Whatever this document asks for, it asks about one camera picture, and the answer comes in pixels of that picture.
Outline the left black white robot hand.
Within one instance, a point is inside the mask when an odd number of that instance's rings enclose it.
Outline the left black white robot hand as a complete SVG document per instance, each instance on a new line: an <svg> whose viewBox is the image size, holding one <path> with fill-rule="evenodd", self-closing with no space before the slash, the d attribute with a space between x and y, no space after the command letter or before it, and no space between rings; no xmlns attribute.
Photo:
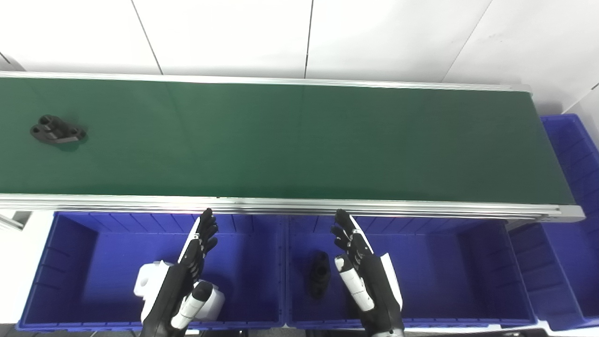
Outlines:
<svg viewBox="0 0 599 337"><path fill-rule="evenodd" d="M144 304L142 337L186 335L193 318L215 293L214 285L200 277L208 252L218 243L217 232L216 218L207 208L193 224L178 262L171 266L159 262L163 277Z"/></svg>

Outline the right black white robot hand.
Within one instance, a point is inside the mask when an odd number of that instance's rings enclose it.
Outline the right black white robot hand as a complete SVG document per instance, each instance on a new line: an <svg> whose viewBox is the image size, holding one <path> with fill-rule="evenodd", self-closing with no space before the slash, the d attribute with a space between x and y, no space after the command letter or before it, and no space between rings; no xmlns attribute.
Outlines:
<svg viewBox="0 0 599 337"><path fill-rule="evenodd" d="M331 228L342 254L334 258L344 285L359 309L359 319L369 337L403 337L402 293L391 256L374 253L353 216L336 210Z"/></svg>

